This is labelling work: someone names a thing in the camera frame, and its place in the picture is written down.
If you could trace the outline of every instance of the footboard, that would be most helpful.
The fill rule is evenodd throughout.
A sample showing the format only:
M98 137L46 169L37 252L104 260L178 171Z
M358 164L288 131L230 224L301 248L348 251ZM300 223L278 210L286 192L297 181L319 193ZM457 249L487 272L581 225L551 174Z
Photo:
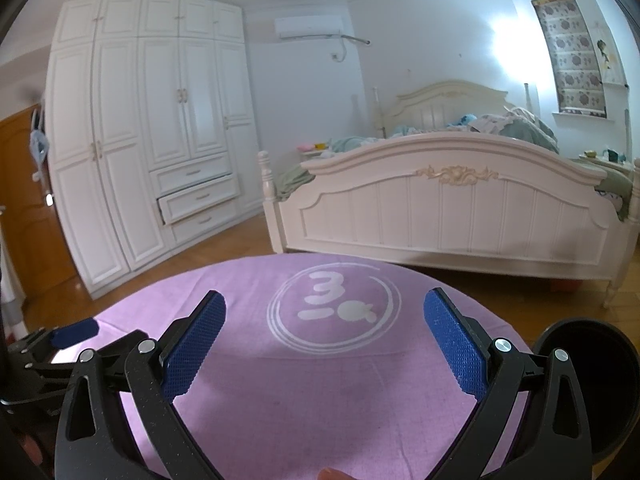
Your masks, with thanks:
M265 175L266 154L262 166L277 251L610 280L638 231L638 177L620 222L593 190L604 170L505 137L421 134L309 161L315 180L284 202Z

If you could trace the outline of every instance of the metal rivet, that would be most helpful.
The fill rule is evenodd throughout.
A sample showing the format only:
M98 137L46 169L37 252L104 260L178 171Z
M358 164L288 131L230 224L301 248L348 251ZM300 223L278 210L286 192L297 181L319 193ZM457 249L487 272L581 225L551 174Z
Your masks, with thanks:
M558 359L559 361L568 361L569 360L569 354L567 352L565 352L564 350L562 350L561 348L556 350L554 352L554 355L556 356L556 359Z
M500 352L510 352L511 351L511 343L509 343L506 339L496 339L495 347Z
M156 342L153 339L145 339L138 345L138 352L141 354L148 354L156 347Z
M82 350L80 352L80 362L81 363L85 363L87 361L90 361L93 358L94 358L94 351L91 350L90 348L87 348L86 350Z

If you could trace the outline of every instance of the bed leg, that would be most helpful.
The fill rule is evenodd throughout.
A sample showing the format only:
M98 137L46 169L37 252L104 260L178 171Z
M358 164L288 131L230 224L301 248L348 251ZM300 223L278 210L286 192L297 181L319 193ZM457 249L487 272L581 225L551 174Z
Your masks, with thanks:
M285 252L284 245L284 229L282 228L282 220L280 218L280 204L276 196L276 186L273 181L273 171L269 161L269 153L258 153L258 166L260 166L260 174L262 175L262 193L264 201L264 216L267 220L269 236L271 238L271 247L274 253Z
M630 227L630 235L626 241L626 247L618 273L616 277L609 282L607 290L604 293L604 301L602 303L604 308L609 307L620 285L625 281L631 258L636 250L636 243L638 243L638 231L640 230L640 158L636 158L634 161L634 172L631 178L634 186L631 192L631 201L629 202L629 214L625 219L625 224Z

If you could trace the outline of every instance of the white bed frame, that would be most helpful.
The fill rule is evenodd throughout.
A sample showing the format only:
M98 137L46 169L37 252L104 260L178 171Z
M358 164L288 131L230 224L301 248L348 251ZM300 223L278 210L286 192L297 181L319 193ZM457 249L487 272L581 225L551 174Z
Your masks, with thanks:
M463 81L399 96L378 118L439 128L465 113L501 113L506 92ZM412 266L544 278L609 280L609 304L626 276L640 223L640 159L621 222L594 192L606 176L533 144L437 132L391 139L304 162L316 176L276 198L267 152L258 154L273 250L362 256Z

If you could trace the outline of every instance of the floral curtain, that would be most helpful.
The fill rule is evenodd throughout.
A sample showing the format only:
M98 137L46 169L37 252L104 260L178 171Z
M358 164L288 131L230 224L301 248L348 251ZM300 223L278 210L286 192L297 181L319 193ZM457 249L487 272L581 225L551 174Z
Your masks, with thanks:
M560 113L607 117L595 49L575 0L533 0L556 78Z

